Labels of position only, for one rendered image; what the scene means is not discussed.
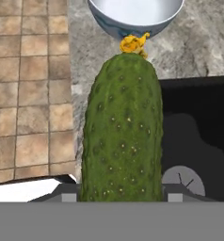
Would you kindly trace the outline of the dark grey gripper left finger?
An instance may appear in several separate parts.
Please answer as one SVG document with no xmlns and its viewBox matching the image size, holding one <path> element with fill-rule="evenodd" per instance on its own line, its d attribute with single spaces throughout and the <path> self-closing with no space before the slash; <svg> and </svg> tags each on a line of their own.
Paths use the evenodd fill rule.
<svg viewBox="0 0 224 241">
<path fill-rule="evenodd" d="M 59 184 L 52 193 L 45 194 L 31 202 L 77 202 L 80 185 Z"/>
</svg>

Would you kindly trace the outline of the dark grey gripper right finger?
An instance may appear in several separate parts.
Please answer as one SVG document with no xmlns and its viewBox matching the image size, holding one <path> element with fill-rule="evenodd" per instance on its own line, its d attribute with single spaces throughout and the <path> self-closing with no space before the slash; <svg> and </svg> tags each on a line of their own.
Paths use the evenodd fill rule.
<svg viewBox="0 0 224 241">
<path fill-rule="evenodd" d="M 179 184 L 163 185 L 163 201 L 167 202 L 193 202 L 193 201 L 212 201 L 202 195 L 193 194 L 186 187 Z"/>
</svg>

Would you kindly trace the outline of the green cucumber with yellow flower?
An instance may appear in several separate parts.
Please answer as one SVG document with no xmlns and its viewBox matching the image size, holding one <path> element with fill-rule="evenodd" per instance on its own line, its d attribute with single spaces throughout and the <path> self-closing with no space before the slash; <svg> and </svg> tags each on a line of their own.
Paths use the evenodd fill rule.
<svg viewBox="0 0 224 241">
<path fill-rule="evenodd" d="M 128 35 L 88 96 L 83 129 L 80 201 L 161 201 L 162 90 L 144 51 Z"/>
</svg>

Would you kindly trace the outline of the grey round sink drain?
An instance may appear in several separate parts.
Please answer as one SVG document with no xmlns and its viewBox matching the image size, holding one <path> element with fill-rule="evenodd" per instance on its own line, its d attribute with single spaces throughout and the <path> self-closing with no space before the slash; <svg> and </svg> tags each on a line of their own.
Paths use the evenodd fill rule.
<svg viewBox="0 0 224 241">
<path fill-rule="evenodd" d="M 163 185 L 180 185 L 196 195 L 205 195 L 205 187 L 196 171 L 186 166 L 174 166 L 165 171 Z"/>
</svg>

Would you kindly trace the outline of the white bowl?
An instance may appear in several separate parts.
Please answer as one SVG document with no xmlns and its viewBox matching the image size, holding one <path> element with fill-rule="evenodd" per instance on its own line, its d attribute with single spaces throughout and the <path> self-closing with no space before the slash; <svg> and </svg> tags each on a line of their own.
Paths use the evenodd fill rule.
<svg viewBox="0 0 224 241">
<path fill-rule="evenodd" d="M 88 0 L 97 24 L 111 37 L 128 35 L 153 37 L 162 32 L 179 14 L 184 0 Z"/>
</svg>

